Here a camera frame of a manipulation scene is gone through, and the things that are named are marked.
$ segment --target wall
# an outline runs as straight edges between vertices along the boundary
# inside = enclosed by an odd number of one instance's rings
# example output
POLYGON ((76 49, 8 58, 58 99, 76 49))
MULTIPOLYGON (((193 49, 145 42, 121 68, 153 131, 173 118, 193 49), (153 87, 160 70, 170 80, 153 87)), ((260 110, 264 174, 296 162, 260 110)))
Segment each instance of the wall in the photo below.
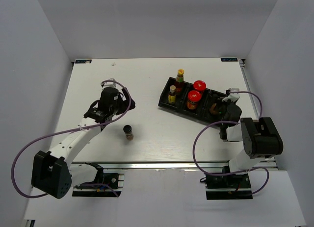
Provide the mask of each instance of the wall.
POLYGON ((245 58, 277 0, 39 0, 71 60, 245 58))
POLYGON ((246 60, 258 93, 283 139, 286 169, 308 226, 314 226, 314 0, 278 0, 246 60))
MULTIPOLYGON (((17 227, 27 199, 10 179, 14 156, 26 143, 52 132, 68 84, 71 62, 37 0, 0 0, 1 226, 17 227)), ((48 141, 27 150, 16 179, 30 191, 32 160, 48 141)))

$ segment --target cable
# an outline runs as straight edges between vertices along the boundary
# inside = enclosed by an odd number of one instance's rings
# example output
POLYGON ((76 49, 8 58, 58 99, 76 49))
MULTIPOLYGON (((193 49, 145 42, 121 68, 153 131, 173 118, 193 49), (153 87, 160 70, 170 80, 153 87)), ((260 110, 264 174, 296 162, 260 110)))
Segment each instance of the cable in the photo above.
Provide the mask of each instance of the cable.
POLYGON ((219 122, 214 122, 214 123, 211 123, 209 125, 207 125, 206 127, 204 127, 204 129, 202 129, 200 131, 200 133, 198 133, 198 135, 196 136, 195 140, 194 140, 194 144, 193 144, 193 149, 192 149, 192 155, 193 155, 193 161, 196 165, 196 167, 202 171, 203 173, 205 173, 206 175, 209 175, 209 176, 213 176, 213 177, 225 177, 225 176, 230 176, 230 175, 233 175, 233 174, 238 174, 238 173, 247 173, 249 171, 254 171, 254 170, 257 170, 257 169, 264 169, 266 172, 267 172, 267 178, 266 178, 266 181, 265 183, 263 184, 263 186, 258 189, 257 191, 253 192, 252 194, 255 194, 255 193, 258 193, 260 190, 262 190, 266 184, 268 183, 268 180, 269 180, 269 171, 265 168, 265 167, 254 167, 250 170, 240 170, 240 171, 236 171, 236 172, 230 172, 230 173, 210 173, 210 172, 207 172, 205 171, 203 168, 200 167, 200 165, 197 163, 196 161, 196 157, 195 157, 195 147, 196 147, 196 143, 197 143, 197 140, 200 138, 201 134, 203 134, 203 132, 212 127, 212 126, 215 126, 215 125, 218 125, 218 124, 221 124, 221 123, 231 123, 231 124, 235 124, 237 125, 238 123, 237 122, 232 122, 232 121, 219 121, 219 122))
POLYGON ((117 194, 117 192, 114 191, 113 188, 111 188, 111 187, 110 187, 109 185, 107 185, 107 184, 101 184, 101 183, 96 183, 96 184, 85 184, 85 183, 83 183, 83 184, 80 184, 80 186, 96 186, 96 185, 104 186, 104 187, 106 187, 107 189, 110 189, 110 190, 112 191, 112 193, 114 193, 114 195, 115 195, 117 198, 119 197, 119 195, 117 194))
POLYGON ((70 129, 70 130, 64 130, 64 131, 55 132, 55 133, 48 134, 48 135, 44 135, 44 136, 41 136, 41 137, 39 137, 39 138, 37 138, 37 139, 34 139, 33 141, 31 141, 31 142, 29 142, 27 145, 25 145, 25 146, 18 152, 18 154, 15 156, 15 158, 14 158, 14 160, 13 160, 13 162, 12 162, 12 167, 11 167, 11 180, 12 180, 12 184, 13 184, 13 187, 15 188, 15 190, 16 190, 20 195, 22 195, 22 196, 25 197, 25 198, 29 198, 29 199, 40 198, 40 197, 43 197, 43 196, 48 195, 48 194, 41 194, 41 195, 32 196, 32 195, 25 194, 25 193, 23 193, 23 192, 19 189, 19 187, 18 187, 18 185, 17 185, 17 183, 16 183, 16 180, 15 180, 15 177, 14 177, 14 170, 15 170, 16 163, 17 163, 19 157, 21 156, 21 154, 22 154, 29 146, 31 146, 32 144, 34 144, 34 143, 36 143, 36 142, 38 142, 38 141, 40 141, 40 140, 43 140, 43 139, 46 139, 46 138, 49 138, 49 137, 52 137, 52 136, 61 135, 61 134, 65 134, 65 133, 70 133, 70 132, 76 132, 76 131, 79 131, 79 130, 82 130, 82 129, 90 129, 90 128, 94 128, 94 127, 98 127, 98 126, 106 126, 106 125, 108 125, 108 124, 110 124, 110 123, 113 123, 113 122, 119 120, 120 118, 122 118, 122 117, 128 112, 128 110, 129 110, 130 107, 131 107, 131 101, 132 101, 132 100, 131 100, 131 95, 129 94, 128 90, 127 90, 121 83, 119 83, 119 82, 117 82, 117 81, 114 81, 114 80, 106 80, 106 81, 103 81, 102 83, 105 83, 105 82, 114 82, 114 83, 118 84, 119 86, 121 86, 123 89, 125 89, 125 91, 127 92, 128 96, 129 96, 129 99, 130 99, 129 105, 128 105, 126 111, 125 111, 123 114, 121 114, 120 117, 118 117, 118 118, 116 118, 116 119, 114 119, 114 120, 112 120, 112 121, 110 121, 110 122, 105 122, 105 123, 101 123, 101 124, 95 124, 95 125, 91 125, 91 126, 83 126, 83 127, 78 127, 78 128, 70 129))
POLYGON ((251 94, 251 95, 255 96, 255 97, 258 99, 258 101, 260 102, 260 106, 261 106, 259 118, 262 117, 262 113, 263 113, 263 104, 262 104, 261 99, 258 97, 258 95, 256 95, 255 93, 249 92, 249 91, 231 91, 230 93, 247 93, 247 94, 251 94))

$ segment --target red lidded jar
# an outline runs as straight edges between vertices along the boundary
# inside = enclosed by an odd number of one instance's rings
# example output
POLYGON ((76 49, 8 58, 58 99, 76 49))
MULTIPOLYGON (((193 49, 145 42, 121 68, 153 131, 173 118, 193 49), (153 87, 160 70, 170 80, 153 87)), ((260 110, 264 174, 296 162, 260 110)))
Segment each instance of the red lidded jar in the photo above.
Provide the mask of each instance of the red lidded jar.
POLYGON ((193 87, 195 90, 197 90, 199 93, 201 93, 201 95, 203 95, 203 93, 206 89, 206 83, 204 83, 201 80, 198 80, 198 81, 194 82, 193 87))
POLYGON ((186 106, 190 110, 197 108, 199 101, 201 100, 202 95, 198 91, 192 90, 187 95, 186 106))

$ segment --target purple cable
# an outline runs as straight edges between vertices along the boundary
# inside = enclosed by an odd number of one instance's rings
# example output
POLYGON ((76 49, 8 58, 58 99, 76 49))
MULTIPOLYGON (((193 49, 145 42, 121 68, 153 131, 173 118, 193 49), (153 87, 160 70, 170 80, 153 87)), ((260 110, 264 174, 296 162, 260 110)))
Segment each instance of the purple cable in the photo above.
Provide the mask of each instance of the purple cable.
POLYGON ((211 123, 211 124, 207 125, 204 129, 202 129, 200 131, 200 133, 198 133, 198 135, 196 136, 196 138, 194 140, 194 144, 193 144, 192 155, 193 155, 193 161, 194 161, 195 165, 197 166, 197 168, 200 171, 204 172, 206 175, 213 176, 213 177, 225 177, 225 176, 230 176, 230 175, 234 175, 234 174, 238 174, 238 173, 244 173, 244 172, 246 173, 246 172, 254 171, 254 170, 257 170, 257 169, 264 169, 267 172, 267 178, 266 178, 265 183, 262 185, 261 188, 259 188, 258 190, 254 191, 250 195, 258 193, 260 190, 262 190, 266 186, 266 184, 268 183, 268 180, 269 180, 269 171, 265 167, 254 167, 254 168, 252 168, 250 170, 240 170, 240 171, 230 172, 230 173, 210 173, 210 172, 205 171, 203 168, 201 168, 200 165, 197 163, 196 157, 195 157, 195 147, 196 147, 197 140, 200 138, 201 134, 203 134, 203 132, 206 129, 208 129, 209 127, 212 127, 214 125, 221 124, 221 123, 230 123, 230 124, 235 124, 235 125, 238 124, 237 122, 232 122, 232 121, 219 121, 219 122, 211 123))
POLYGON ((111 188, 111 187, 110 187, 109 185, 107 185, 107 184, 100 184, 100 183, 95 183, 95 184, 85 184, 85 183, 83 183, 83 184, 80 184, 80 186, 96 186, 96 185, 104 186, 104 187, 106 187, 107 189, 110 189, 110 190, 114 193, 114 195, 115 195, 117 198, 119 197, 119 195, 117 194, 117 192, 114 191, 113 188, 111 188))
POLYGON ((247 93, 247 94, 250 94, 250 95, 255 96, 255 97, 258 99, 258 101, 260 102, 260 106, 261 106, 259 118, 262 117, 262 113, 263 113, 263 104, 262 104, 261 99, 258 97, 258 95, 256 95, 255 93, 249 92, 249 91, 231 91, 230 93, 247 93))
POLYGON ((103 81, 102 83, 105 83, 105 82, 114 82, 114 83, 118 84, 119 86, 121 86, 122 88, 125 89, 125 91, 127 92, 128 96, 129 96, 129 99, 130 99, 129 105, 128 105, 126 111, 125 111, 123 114, 121 114, 120 117, 118 117, 118 118, 116 118, 116 119, 114 119, 114 120, 112 120, 112 121, 110 121, 110 122, 105 122, 105 123, 101 123, 101 124, 95 124, 95 125, 92 125, 92 126, 82 126, 81 128, 78 127, 78 128, 74 128, 74 129, 70 129, 70 130, 64 130, 64 131, 55 132, 55 133, 52 133, 52 134, 48 134, 48 135, 44 135, 44 136, 42 136, 42 137, 39 137, 39 138, 37 138, 37 139, 35 139, 35 140, 29 142, 27 145, 25 145, 25 146, 18 152, 18 154, 16 155, 16 157, 14 158, 13 163, 12 163, 12 167, 11 167, 11 180, 12 180, 12 184, 13 184, 15 190, 16 190, 20 195, 22 195, 22 196, 25 197, 25 198, 29 198, 29 199, 40 198, 40 197, 43 197, 43 196, 48 195, 48 194, 41 194, 41 195, 32 196, 32 195, 25 194, 25 193, 23 193, 23 192, 19 189, 19 187, 18 187, 17 184, 16 184, 15 177, 14 177, 14 170, 15 170, 16 162, 18 161, 18 159, 19 159, 19 157, 21 156, 21 154, 22 154, 29 146, 31 146, 32 144, 34 144, 34 143, 36 143, 36 142, 38 142, 38 141, 40 141, 40 140, 46 139, 46 138, 48 138, 48 137, 52 137, 52 136, 56 136, 56 135, 61 135, 61 134, 65 134, 65 133, 70 133, 70 132, 76 132, 76 131, 79 131, 79 130, 82 130, 82 129, 90 129, 90 128, 94 128, 94 127, 98 127, 98 126, 106 126, 106 125, 108 125, 108 124, 110 124, 110 123, 113 123, 113 122, 119 120, 120 118, 122 118, 122 117, 128 112, 128 110, 129 110, 130 107, 131 107, 131 95, 129 94, 128 90, 127 90, 121 83, 119 83, 119 82, 117 82, 117 81, 114 81, 114 80, 106 80, 106 81, 103 81))

